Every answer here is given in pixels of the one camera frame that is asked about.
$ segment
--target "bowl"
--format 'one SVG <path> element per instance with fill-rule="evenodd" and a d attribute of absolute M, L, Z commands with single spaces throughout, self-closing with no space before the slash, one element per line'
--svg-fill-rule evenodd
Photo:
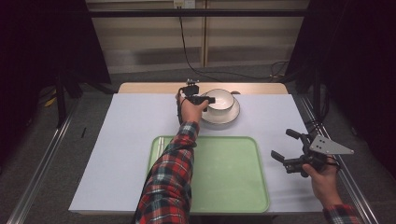
<path fill-rule="evenodd" d="M 223 89 L 214 89 L 205 94 L 205 96 L 215 97 L 216 102 L 207 106 L 207 109 L 216 115 L 226 114 L 231 110 L 234 103 L 233 95 Z"/>

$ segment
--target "plaid sleeve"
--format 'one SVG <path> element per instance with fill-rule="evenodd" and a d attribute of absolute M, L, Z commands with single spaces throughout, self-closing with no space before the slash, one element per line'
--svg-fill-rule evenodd
<path fill-rule="evenodd" d="M 154 163 L 137 206 L 136 223 L 188 223 L 196 122 L 184 122 Z"/>
<path fill-rule="evenodd" d="M 348 204 L 337 204 L 323 209 L 323 214 L 329 223 L 355 224 L 361 223 L 356 216 L 355 209 Z"/>

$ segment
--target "dark background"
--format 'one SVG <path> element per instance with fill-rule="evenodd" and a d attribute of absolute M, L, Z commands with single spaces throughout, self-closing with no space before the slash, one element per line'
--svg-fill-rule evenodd
<path fill-rule="evenodd" d="M 373 154 L 396 176 L 396 2 L 310 2 L 287 74 L 304 92 L 318 74 Z"/>
<path fill-rule="evenodd" d="M 38 93 L 61 77 L 75 94 L 81 77 L 110 82 L 84 0 L 6 0 L 0 6 L 0 164 L 35 113 Z"/>

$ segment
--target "person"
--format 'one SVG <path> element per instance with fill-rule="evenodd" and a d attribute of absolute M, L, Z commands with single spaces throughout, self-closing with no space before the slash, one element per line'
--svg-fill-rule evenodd
<path fill-rule="evenodd" d="M 208 101 L 194 105 L 182 96 L 177 97 L 181 102 L 182 122 L 148 174 L 133 223 L 189 223 L 193 148 Z M 314 194 L 322 203 L 329 223 L 360 223 L 353 207 L 341 201 L 336 188 L 336 167 L 329 165 L 320 173 L 309 164 L 303 168 L 312 177 Z"/>

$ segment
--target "white paper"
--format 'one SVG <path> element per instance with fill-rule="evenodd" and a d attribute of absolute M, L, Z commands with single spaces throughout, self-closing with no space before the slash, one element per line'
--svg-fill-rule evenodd
<path fill-rule="evenodd" d="M 258 144 L 270 195 L 267 213 L 320 212 L 310 178 L 287 174 L 271 157 L 303 154 L 302 143 L 287 129 L 306 133 L 300 113 L 288 94 L 235 95 L 241 111 L 225 125 L 201 122 L 199 135 L 250 136 Z M 153 139 L 178 130 L 174 94 L 115 94 L 84 176 L 69 210 L 81 214 L 131 213 L 138 203 Z"/>

